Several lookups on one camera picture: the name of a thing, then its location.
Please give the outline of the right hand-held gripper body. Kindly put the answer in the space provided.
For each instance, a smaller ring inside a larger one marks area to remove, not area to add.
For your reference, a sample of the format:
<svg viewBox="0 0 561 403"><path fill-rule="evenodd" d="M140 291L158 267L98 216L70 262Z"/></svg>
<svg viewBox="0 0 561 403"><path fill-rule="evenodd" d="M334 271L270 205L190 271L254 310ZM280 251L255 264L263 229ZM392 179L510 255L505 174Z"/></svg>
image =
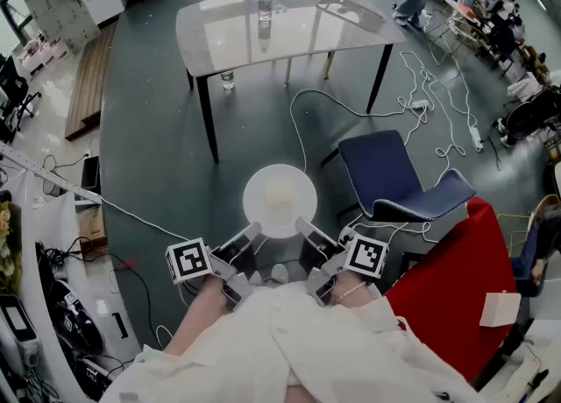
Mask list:
<svg viewBox="0 0 561 403"><path fill-rule="evenodd" d="M308 293L322 307L346 304L355 293L360 300L366 293L378 298L374 281L382 275L387 254L386 243L356 235L346 244L338 244L337 255L326 257L320 268L309 271Z"/></svg>

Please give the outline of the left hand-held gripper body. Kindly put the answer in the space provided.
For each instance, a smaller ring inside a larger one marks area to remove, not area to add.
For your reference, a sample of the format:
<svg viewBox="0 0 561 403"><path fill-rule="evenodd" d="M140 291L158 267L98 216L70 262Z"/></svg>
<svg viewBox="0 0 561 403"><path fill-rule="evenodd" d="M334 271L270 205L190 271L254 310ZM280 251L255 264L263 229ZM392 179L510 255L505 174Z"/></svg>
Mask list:
<svg viewBox="0 0 561 403"><path fill-rule="evenodd" d="M168 246L166 261L171 279L177 286L206 276L222 280L223 294L230 310L235 310L252 294L252 286L245 274L212 253L200 237Z"/></svg>

